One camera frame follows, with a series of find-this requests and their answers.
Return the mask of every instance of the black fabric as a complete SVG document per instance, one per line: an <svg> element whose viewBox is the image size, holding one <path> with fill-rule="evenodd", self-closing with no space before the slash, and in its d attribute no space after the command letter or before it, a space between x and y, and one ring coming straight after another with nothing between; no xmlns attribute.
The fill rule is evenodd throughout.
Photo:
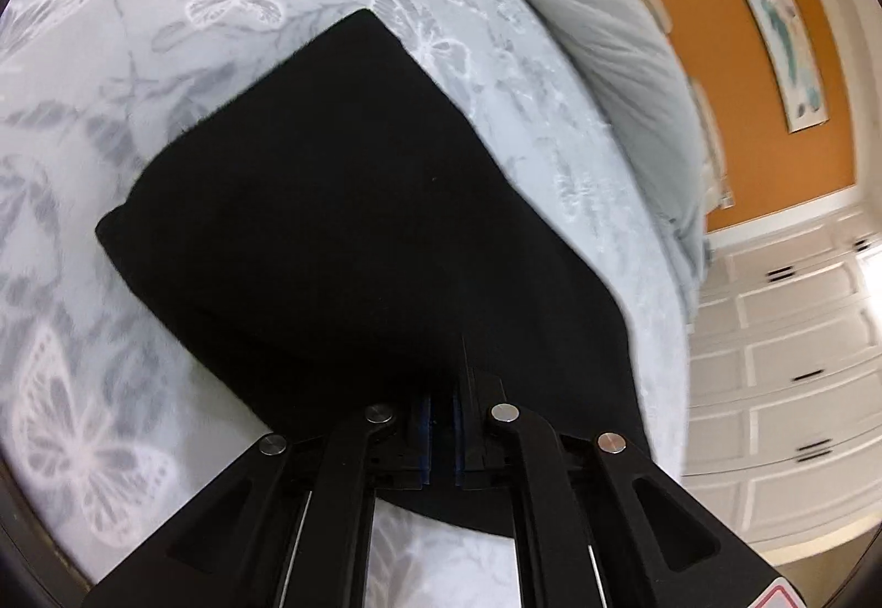
<svg viewBox="0 0 882 608"><path fill-rule="evenodd" d="M436 388L465 348L560 432L648 452L610 292L367 10L175 140L96 232L184 346L292 439ZM457 498L407 502L510 530Z"/></svg>

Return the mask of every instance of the metal screw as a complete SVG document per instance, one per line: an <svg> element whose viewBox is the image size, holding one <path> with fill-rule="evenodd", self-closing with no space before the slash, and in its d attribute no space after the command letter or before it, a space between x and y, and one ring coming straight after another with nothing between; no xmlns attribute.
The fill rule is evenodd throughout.
<svg viewBox="0 0 882 608"><path fill-rule="evenodd" d="M388 404L373 404L364 410L364 418L371 423L386 423L395 416Z"/></svg>
<svg viewBox="0 0 882 608"><path fill-rule="evenodd" d="M278 456L288 448L288 442L280 434L268 434L260 439L260 452L267 456Z"/></svg>
<svg viewBox="0 0 882 608"><path fill-rule="evenodd" d="M514 404L497 404L491 409L491 417L497 422L513 422L519 416L520 412Z"/></svg>
<svg viewBox="0 0 882 608"><path fill-rule="evenodd" d="M620 454L628 446L624 437L612 432L605 433L600 439L597 439L597 445L601 451L605 451L607 454Z"/></svg>

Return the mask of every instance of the gray pillow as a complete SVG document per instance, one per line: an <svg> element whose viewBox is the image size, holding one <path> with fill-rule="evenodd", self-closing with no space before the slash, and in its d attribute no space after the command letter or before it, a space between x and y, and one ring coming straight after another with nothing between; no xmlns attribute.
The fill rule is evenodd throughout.
<svg viewBox="0 0 882 608"><path fill-rule="evenodd" d="M641 0L528 0L572 56L634 171L694 316L704 282L703 139L689 83Z"/></svg>

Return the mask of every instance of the orange wall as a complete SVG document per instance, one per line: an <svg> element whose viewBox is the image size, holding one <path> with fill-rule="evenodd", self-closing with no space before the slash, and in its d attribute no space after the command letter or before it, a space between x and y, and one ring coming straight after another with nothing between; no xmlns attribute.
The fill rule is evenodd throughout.
<svg viewBox="0 0 882 608"><path fill-rule="evenodd" d="M745 0L664 0L671 41L707 91L725 146L735 207L720 229L854 185L851 117L839 55L820 0L795 0L813 41L830 120L789 134L775 72Z"/></svg>

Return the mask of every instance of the white sticker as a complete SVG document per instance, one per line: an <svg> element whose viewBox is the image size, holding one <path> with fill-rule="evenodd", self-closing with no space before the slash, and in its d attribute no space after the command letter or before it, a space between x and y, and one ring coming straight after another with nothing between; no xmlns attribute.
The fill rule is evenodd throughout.
<svg viewBox="0 0 882 608"><path fill-rule="evenodd" d="M805 603L793 586L779 578L748 608L805 608Z"/></svg>

